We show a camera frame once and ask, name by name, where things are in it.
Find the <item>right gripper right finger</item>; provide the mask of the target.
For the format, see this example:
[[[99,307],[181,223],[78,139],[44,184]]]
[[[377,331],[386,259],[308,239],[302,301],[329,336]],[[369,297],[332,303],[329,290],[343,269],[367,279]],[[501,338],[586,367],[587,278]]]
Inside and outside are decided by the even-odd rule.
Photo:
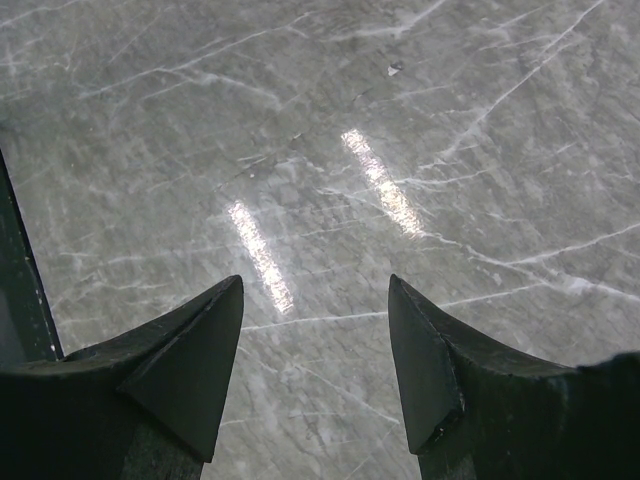
[[[388,293],[406,436],[425,479],[635,479],[639,356],[568,367],[438,308],[403,279]]]

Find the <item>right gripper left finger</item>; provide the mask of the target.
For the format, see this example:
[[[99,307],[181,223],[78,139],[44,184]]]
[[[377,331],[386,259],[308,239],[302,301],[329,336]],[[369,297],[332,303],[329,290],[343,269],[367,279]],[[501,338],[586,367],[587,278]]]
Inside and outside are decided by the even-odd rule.
[[[5,479],[197,479],[211,462],[244,310],[240,276],[59,360],[1,371]]]

